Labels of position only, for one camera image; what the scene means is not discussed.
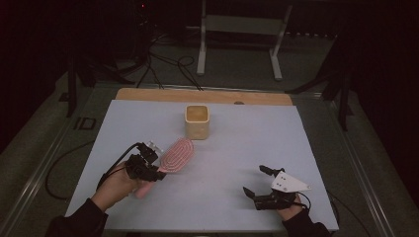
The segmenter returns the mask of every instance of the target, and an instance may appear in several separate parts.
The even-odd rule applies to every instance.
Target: human hand
[[[299,195],[295,195],[294,202],[301,203],[301,199],[299,198]],[[302,206],[296,205],[296,204],[291,205],[289,208],[277,209],[277,213],[280,215],[283,221],[287,221],[293,218],[301,211],[302,211]]]
[[[110,174],[91,198],[92,202],[104,212],[127,197],[133,190],[138,189],[143,182],[140,179],[129,178],[126,173],[125,162],[115,167]]]

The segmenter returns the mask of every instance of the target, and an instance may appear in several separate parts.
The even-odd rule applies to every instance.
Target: white metal frame
[[[207,15],[206,6],[207,1],[203,0],[203,11],[201,17],[201,46],[197,69],[198,75],[204,75],[206,69],[206,33],[207,31],[218,31],[277,36],[277,42],[274,47],[269,50],[269,56],[271,58],[275,80],[281,81],[283,79],[280,63],[278,61],[278,51],[280,50],[280,46],[286,32],[288,19],[293,8],[292,5],[288,6],[284,18],[281,20]]]

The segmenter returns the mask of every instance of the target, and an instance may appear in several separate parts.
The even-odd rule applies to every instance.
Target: dark background
[[[281,5],[275,6],[277,1],[208,2],[208,11],[218,14],[273,17],[282,12]],[[137,9],[141,3],[146,3],[147,8]],[[116,58],[135,57],[132,48],[141,48],[141,39],[146,44],[147,38],[136,30],[144,19],[182,39],[185,26],[200,25],[201,13],[201,1],[196,0],[0,4],[0,150],[53,92],[55,81],[66,71],[70,42],[77,50],[112,65]],[[408,0],[301,1],[294,5],[288,26],[292,36],[338,36],[322,71],[353,63],[351,88],[358,93],[363,109],[417,204],[418,12],[418,4]]]

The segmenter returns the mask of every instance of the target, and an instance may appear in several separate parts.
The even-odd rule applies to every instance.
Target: white board
[[[112,101],[67,215],[93,195],[103,173],[134,143],[152,140],[168,149],[184,136],[184,110],[195,103]],[[309,184],[310,217],[337,230],[301,119],[293,106],[205,104],[209,138],[194,140],[195,155],[157,182],[144,199],[131,195],[107,213],[107,229],[159,232],[265,232],[283,230],[273,210],[256,210],[244,193],[267,195],[274,177],[259,165]]]

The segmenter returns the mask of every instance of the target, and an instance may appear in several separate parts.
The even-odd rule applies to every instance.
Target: person's arm
[[[313,223],[308,216],[308,210],[300,205],[292,205],[290,208],[277,210],[283,220],[289,237],[329,237],[330,233],[322,223]]]
[[[54,218],[45,237],[99,237],[107,218],[108,215],[88,198],[72,215]]]
[[[46,231],[45,237],[99,237],[102,235],[108,214],[105,211],[137,189],[141,180],[129,178],[118,165],[95,194],[86,200],[72,215],[57,216]]]

